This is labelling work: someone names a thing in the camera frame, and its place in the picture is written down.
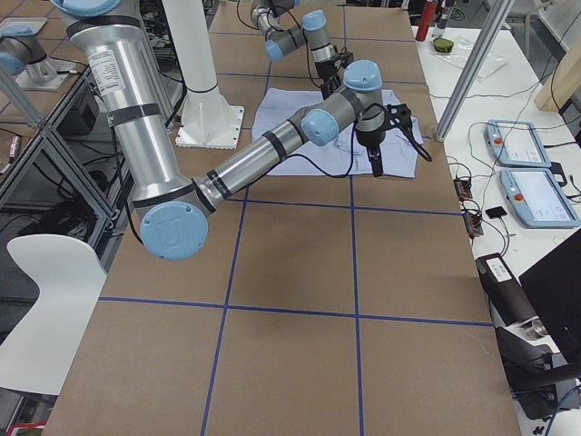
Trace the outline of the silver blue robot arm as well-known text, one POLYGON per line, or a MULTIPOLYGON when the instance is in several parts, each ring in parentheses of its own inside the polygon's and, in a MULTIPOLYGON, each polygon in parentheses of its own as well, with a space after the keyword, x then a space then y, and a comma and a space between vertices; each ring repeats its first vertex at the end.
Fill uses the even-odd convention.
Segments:
POLYGON ((307 47, 306 64, 316 68, 321 82, 315 87, 327 99, 335 92, 343 91, 340 71, 354 62, 354 55, 346 48, 339 50, 331 42, 327 18, 320 9, 305 14, 295 26, 282 28, 280 17, 289 14, 298 4, 298 1, 254 1, 250 21, 241 20, 240 23, 261 33, 264 49, 272 62, 307 47))
POLYGON ((306 143, 323 146, 346 128, 360 129, 382 100, 379 67, 350 64, 342 85, 303 107, 245 147, 238 145, 244 110, 222 96, 208 26, 198 1, 166 1, 165 12, 186 84, 182 124, 170 135, 143 60, 146 43, 129 1, 59 1, 70 41, 84 52, 135 182, 133 207, 143 246, 166 261, 204 246, 208 219, 240 189, 257 181, 306 143))

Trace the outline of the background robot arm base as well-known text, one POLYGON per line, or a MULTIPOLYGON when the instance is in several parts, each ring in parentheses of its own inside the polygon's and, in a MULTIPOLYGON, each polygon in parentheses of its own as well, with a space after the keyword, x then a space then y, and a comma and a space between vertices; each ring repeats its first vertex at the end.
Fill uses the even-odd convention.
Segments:
POLYGON ((1 66, 24 90, 55 91, 75 72, 75 62, 48 55, 37 35, 44 17, 8 17, 1 22, 1 66))

